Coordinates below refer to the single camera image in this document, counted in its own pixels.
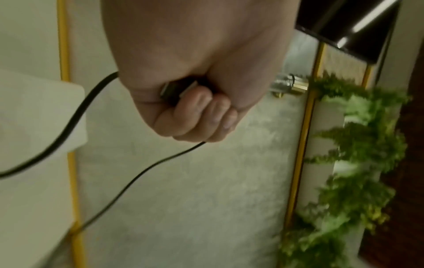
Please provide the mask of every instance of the skin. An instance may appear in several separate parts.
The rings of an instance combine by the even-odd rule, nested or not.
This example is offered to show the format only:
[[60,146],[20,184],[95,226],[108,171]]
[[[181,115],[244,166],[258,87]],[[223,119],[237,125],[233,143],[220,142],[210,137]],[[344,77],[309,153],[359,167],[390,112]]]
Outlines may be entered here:
[[[106,36],[121,82],[161,136],[217,142],[234,130],[280,70],[299,0],[103,0]],[[176,107],[166,82],[205,76]]]

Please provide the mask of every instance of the ceiling light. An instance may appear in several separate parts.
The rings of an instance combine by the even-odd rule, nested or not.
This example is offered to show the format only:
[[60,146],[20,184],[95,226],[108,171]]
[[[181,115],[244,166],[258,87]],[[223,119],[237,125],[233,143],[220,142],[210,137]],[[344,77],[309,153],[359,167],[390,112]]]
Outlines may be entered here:
[[347,42],[348,42],[348,38],[343,37],[342,39],[339,40],[339,42],[337,42],[337,47],[342,48]]
[[374,8],[368,15],[366,15],[360,22],[358,22],[352,29],[354,33],[359,32],[365,26],[370,24],[375,18],[381,15],[385,10],[391,7],[397,0],[384,0],[376,8]]

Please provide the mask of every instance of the fingernail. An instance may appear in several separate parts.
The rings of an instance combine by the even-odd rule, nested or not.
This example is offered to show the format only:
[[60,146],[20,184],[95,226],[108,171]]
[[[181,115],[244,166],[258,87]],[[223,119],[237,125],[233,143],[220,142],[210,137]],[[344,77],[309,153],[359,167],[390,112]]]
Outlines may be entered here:
[[203,110],[208,106],[208,104],[211,102],[212,97],[209,95],[202,95],[199,100],[197,101],[197,111],[199,113],[203,112]]
[[212,111],[212,122],[219,123],[230,107],[222,103],[216,103]]
[[237,120],[237,116],[227,117],[222,122],[222,127],[224,129],[229,129],[230,127],[232,127],[234,125],[236,120]]

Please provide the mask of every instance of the yellow stripe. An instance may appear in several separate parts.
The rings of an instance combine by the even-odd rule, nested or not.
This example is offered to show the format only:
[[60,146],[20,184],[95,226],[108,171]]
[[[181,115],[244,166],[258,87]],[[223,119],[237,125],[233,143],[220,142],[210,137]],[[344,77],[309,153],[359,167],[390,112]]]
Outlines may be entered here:
[[[57,0],[57,23],[59,29],[59,56],[61,66],[62,81],[70,82],[69,71],[69,50],[68,50],[68,27],[66,23],[66,3],[65,0]],[[71,185],[72,207],[75,222],[71,228],[71,233],[81,226],[80,203],[78,198],[78,187],[76,178],[76,160],[75,153],[68,153],[68,169]],[[75,268],[86,268],[86,258],[82,234],[71,235],[72,257]]]
[[372,71],[373,65],[368,64],[367,68],[365,69],[365,72],[363,74],[363,78],[362,78],[362,86],[363,87],[367,87],[368,82],[370,80],[370,76],[371,76],[371,71]]
[[[326,44],[320,43],[315,58],[314,69],[312,76],[317,77],[320,72],[322,65],[322,57],[326,49]],[[317,92],[309,90],[308,99],[306,101],[305,115],[303,116],[302,130],[300,132],[299,146],[297,150],[295,168],[293,171],[293,178],[291,180],[290,194],[288,197],[288,204],[286,210],[286,216],[284,218],[284,228],[288,228],[292,222],[293,213],[296,207],[297,196],[299,193],[300,176],[302,174],[303,158],[305,156],[305,148],[308,140],[309,126],[312,118],[312,112],[314,110],[315,99]]]

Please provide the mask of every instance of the black cable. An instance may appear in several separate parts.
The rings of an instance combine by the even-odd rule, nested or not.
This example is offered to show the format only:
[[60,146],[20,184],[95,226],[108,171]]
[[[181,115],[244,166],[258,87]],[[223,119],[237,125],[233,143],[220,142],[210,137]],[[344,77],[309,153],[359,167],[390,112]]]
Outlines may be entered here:
[[24,170],[29,169],[33,165],[39,163],[40,161],[44,160],[48,156],[50,156],[52,153],[54,153],[71,135],[72,131],[78,124],[78,121],[81,119],[81,117],[84,115],[87,108],[90,106],[90,104],[93,102],[93,100],[97,97],[97,95],[105,88],[110,82],[115,80],[118,77],[118,72],[114,72],[107,77],[105,77],[102,81],[100,81],[93,90],[88,93],[87,97],[83,100],[83,102],[78,106],[75,113],[72,115],[71,119],[69,120],[68,124],[66,124],[65,128],[62,130],[62,133],[53,141],[44,151],[39,153],[38,155],[34,156],[33,158],[27,160],[26,162],[17,165],[9,170],[0,172],[0,180],[4,180],[10,176],[16,175]]
[[[97,97],[97,95],[113,80],[115,80],[118,77],[118,72],[114,72],[107,77],[105,77],[102,81],[100,81],[91,91],[88,93],[87,97],[83,100],[83,102],[78,106],[75,113],[72,115],[69,122],[66,124],[65,128],[62,130],[60,135],[53,141],[43,152],[39,153],[38,155],[34,156],[30,160],[15,166],[7,171],[0,173],[0,180],[6,179],[8,177],[11,177],[13,175],[16,175],[24,170],[29,169],[30,167],[36,165],[37,163],[41,162],[45,158],[47,158],[49,155],[54,153],[71,135],[72,131],[80,121],[81,117],[84,115],[87,108],[90,106],[90,104],[93,102],[93,100]],[[115,198],[113,198],[99,213],[97,213],[94,217],[89,219],[87,222],[85,222],[79,229],[71,233],[71,235],[79,234],[80,232],[87,229],[91,224],[93,224],[95,221],[97,221],[103,214],[105,214],[118,200],[119,198],[128,190],[128,188],[131,187],[131,185],[136,182],[141,176],[143,176],[146,172],[154,168],[155,166],[162,164],[166,161],[172,160],[174,158],[177,158],[178,156],[185,155],[187,153],[190,153],[191,151],[199,148],[205,144],[205,142],[201,142],[196,146],[191,147],[188,150],[182,151],[176,155],[167,157],[165,159],[159,160],[158,162],[154,163],[153,165],[149,166],[140,174],[138,174],[135,178],[133,178],[119,193],[116,195]]]
[[174,158],[177,158],[178,156],[181,155],[185,155],[187,153],[190,153],[191,151],[199,148],[200,146],[202,146],[203,144],[205,144],[205,142],[201,142],[196,146],[191,147],[188,150],[182,151],[181,153],[178,153],[176,155],[167,157],[165,159],[159,160],[158,162],[154,163],[153,165],[149,166],[148,168],[146,168],[145,170],[141,171],[140,174],[138,174],[135,178],[133,178],[120,192],[119,194],[117,194],[115,196],[115,198],[113,198],[100,212],[98,212],[95,216],[93,216],[91,219],[89,219],[88,221],[86,221],[79,229],[77,229],[76,231],[74,231],[72,233],[72,235],[77,235],[80,232],[84,231],[85,229],[87,229],[91,224],[93,224],[95,221],[97,221],[105,212],[107,212],[110,207],[112,207],[117,201],[118,199],[128,190],[128,188],[131,187],[131,185],[136,182],[136,180],[138,180],[141,176],[143,176],[146,172],[148,172],[149,170],[151,170],[152,168],[154,168],[155,166],[162,164],[166,161],[172,160]]

